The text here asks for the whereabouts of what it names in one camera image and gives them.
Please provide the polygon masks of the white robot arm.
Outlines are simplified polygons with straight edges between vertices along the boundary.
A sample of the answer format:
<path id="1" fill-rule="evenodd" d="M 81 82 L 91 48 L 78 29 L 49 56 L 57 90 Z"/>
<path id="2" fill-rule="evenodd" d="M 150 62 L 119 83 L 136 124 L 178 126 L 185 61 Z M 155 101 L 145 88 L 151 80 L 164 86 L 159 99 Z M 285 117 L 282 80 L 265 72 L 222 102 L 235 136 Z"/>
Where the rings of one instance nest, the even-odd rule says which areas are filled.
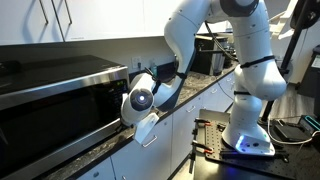
<path id="1" fill-rule="evenodd" d="M 195 35 L 204 23 L 231 24 L 238 65 L 234 69 L 234 100 L 223 141 L 240 154 L 273 156 L 275 148 L 258 119 L 264 100 L 283 95 L 286 82 L 270 44 L 268 12 L 264 0 L 182 0 L 164 28 L 164 38 L 178 60 L 173 82 L 167 85 L 151 73 L 136 76 L 123 95 L 121 121 L 135 125 L 135 139 L 143 141 L 158 116 L 175 107 L 191 69 Z"/>

